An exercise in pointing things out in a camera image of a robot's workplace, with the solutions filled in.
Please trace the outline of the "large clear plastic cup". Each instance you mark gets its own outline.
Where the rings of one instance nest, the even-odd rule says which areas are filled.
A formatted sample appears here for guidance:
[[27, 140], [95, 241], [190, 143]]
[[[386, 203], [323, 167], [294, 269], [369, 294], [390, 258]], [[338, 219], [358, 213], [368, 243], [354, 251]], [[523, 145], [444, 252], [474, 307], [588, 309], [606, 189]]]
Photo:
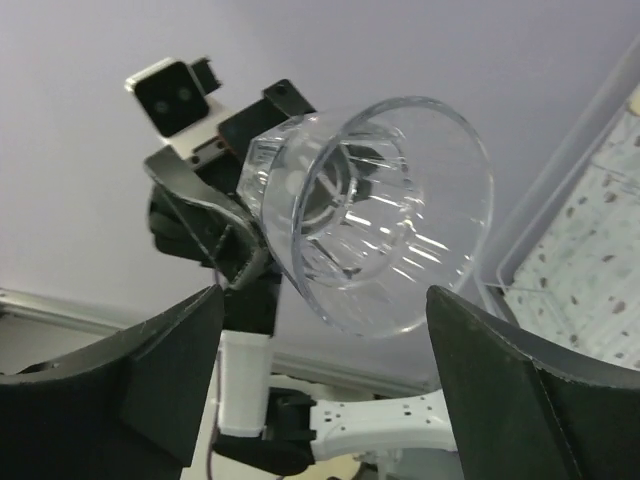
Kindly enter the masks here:
[[494, 200], [476, 130], [425, 96], [282, 122], [251, 140], [237, 192], [309, 307], [370, 338], [422, 325], [429, 287], [465, 284]]

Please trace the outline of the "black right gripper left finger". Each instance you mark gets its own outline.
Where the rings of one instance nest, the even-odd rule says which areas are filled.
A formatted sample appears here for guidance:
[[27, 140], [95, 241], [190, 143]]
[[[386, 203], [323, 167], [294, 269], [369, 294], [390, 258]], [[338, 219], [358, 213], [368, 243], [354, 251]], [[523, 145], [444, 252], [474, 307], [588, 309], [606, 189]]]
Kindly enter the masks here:
[[2, 376], [2, 478], [180, 478], [193, 460], [223, 317], [223, 292], [208, 287]]

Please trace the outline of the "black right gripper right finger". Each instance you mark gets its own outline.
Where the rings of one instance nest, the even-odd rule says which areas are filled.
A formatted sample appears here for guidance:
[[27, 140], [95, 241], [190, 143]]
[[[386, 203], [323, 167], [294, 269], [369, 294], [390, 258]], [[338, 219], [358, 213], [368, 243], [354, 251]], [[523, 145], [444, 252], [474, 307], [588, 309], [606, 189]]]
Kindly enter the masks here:
[[426, 293], [440, 382], [467, 479], [636, 479], [639, 374]]

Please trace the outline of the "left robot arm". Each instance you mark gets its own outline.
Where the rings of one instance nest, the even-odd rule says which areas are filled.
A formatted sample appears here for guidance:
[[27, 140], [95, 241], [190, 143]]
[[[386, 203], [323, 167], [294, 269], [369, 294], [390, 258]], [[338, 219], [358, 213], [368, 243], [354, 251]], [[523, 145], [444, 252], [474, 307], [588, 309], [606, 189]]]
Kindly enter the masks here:
[[269, 384], [282, 276], [235, 188], [250, 138], [310, 111], [293, 84], [280, 80], [236, 113], [211, 102], [209, 122], [185, 146], [167, 146], [145, 163], [154, 183], [148, 220], [156, 248], [209, 267], [227, 283], [212, 449], [281, 476], [345, 454], [453, 451], [439, 391], [335, 402]]

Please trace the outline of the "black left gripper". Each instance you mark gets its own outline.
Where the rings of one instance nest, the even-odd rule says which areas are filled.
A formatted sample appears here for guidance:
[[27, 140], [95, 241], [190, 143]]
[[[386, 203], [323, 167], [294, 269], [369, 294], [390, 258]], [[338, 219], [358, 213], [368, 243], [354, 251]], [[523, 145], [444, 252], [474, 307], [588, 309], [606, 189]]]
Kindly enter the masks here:
[[144, 160], [153, 182], [147, 225], [160, 252], [195, 261], [241, 290], [270, 272], [273, 257], [257, 221], [236, 193], [251, 140], [315, 108], [288, 79], [262, 98], [217, 123], [219, 153], [186, 158], [166, 146]]

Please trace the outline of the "clear plastic dish rack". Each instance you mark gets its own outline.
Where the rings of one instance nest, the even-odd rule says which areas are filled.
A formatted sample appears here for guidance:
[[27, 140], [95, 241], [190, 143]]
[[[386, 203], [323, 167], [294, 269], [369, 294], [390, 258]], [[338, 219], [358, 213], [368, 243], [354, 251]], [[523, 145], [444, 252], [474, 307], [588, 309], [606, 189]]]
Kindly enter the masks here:
[[499, 229], [476, 278], [492, 314], [639, 367], [639, 48], [632, 45]]

